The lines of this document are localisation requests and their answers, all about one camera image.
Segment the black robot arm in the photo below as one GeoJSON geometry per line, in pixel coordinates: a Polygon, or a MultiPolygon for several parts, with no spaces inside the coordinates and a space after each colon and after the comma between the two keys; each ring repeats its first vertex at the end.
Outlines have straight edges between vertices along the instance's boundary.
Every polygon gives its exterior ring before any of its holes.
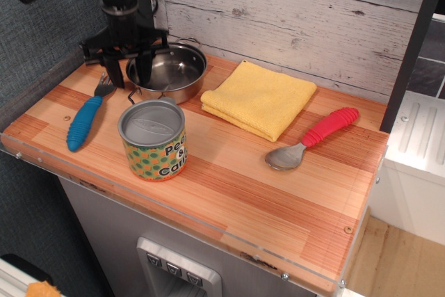
{"type": "Polygon", "coordinates": [[[168,47],[168,32],[154,27],[152,0],[101,0],[107,26],[81,43],[84,61],[106,68],[112,83],[124,87],[119,61],[133,61],[133,82],[145,87],[156,51],[168,47]]]}

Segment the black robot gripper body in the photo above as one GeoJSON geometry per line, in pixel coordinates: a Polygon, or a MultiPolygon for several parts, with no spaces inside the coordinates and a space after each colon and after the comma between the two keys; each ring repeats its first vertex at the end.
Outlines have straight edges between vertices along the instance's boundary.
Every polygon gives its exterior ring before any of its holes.
{"type": "Polygon", "coordinates": [[[85,64],[105,65],[106,60],[135,58],[168,48],[168,32],[154,27],[154,16],[136,11],[108,15],[108,24],[80,44],[85,64]]]}

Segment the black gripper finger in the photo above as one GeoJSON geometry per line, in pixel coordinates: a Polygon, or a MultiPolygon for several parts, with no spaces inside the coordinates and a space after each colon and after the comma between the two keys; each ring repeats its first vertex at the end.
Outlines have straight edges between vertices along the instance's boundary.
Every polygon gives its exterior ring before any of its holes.
{"type": "Polygon", "coordinates": [[[124,78],[120,67],[121,56],[105,54],[103,64],[106,68],[109,78],[116,88],[124,88],[124,78]]]}
{"type": "Polygon", "coordinates": [[[139,86],[146,87],[150,82],[153,57],[154,53],[151,50],[148,50],[140,53],[135,59],[139,86]]]}

